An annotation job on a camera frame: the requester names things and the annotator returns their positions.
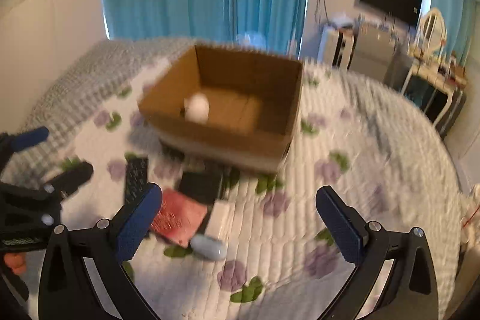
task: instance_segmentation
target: cardboard box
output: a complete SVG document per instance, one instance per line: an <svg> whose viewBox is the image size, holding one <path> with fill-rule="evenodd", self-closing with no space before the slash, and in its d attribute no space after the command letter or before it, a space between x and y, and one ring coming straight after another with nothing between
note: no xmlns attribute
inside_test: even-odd
<svg viewBox="0 0 480 320"><path fill-rule="evenodd" d="M296 124L302 63L245 49L195 45L139 103L160 140L237 167L277 172ZM184 100L205 94L206 124L186 121Z"/></svg>

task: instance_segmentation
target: person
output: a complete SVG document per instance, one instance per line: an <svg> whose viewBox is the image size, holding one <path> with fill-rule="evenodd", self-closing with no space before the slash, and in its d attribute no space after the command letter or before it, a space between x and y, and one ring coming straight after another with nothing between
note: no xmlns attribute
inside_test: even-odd
<svg viewBox="0 0 480 320"><path fill-rule="evenodd" d="M25 253L5 254L3 260L15 275L23 274L27 270Z"/></svg>

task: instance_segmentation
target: red square package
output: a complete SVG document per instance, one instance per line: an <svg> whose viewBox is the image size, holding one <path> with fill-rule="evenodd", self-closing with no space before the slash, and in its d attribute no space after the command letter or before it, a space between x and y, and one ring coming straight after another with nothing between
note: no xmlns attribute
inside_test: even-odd
<svg viewBox="0 0 480 320"><path fill-rule="evenodd" d="M173 243L187 248L206 214L206 205L175 190L166 189L162 192L162 207L155 216L151 229Z"/></svg>

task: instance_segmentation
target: white rectangular object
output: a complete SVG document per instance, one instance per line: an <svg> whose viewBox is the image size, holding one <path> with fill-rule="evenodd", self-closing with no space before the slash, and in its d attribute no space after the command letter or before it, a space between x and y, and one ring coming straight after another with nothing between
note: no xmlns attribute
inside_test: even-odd
<svg viewBox="0 0 480 320"><path fill-rule="evenodd" d="M327 26L322 32L317 59L331 67L347 70L352 56L353 42L352 36Z"/></svg>

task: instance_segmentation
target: blue gripper pad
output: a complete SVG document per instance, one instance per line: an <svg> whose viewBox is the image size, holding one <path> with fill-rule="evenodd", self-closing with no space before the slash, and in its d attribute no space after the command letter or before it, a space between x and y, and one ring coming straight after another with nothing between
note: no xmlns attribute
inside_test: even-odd
<svg viewBox="0 0 480 320"><path fill-rule="evenodd" d="M25 133L16 135L11 141L13 152L20 152L34 145L40 144L49 137L49 130L46 127L40 127Z"/></svg>
<svg viewBox="0 0 480 320"><path fill-rule="evenodd" d="M132 203L124 205L112 219L112 228L116 217L121 218L121 226L115 237L115 255L119 263L134 257L138 246L147 233L154 217L162 204L162 191L155 183L148 183L143 194Z"/></svg>
<svg viewBox="0 0 480 320"><path fill-rule="evenodd" d="M315 202L318 214L330 231L344 259L358 266L363 260L362 238L346 214L347 206L330 186L318 189Z"/></svg>

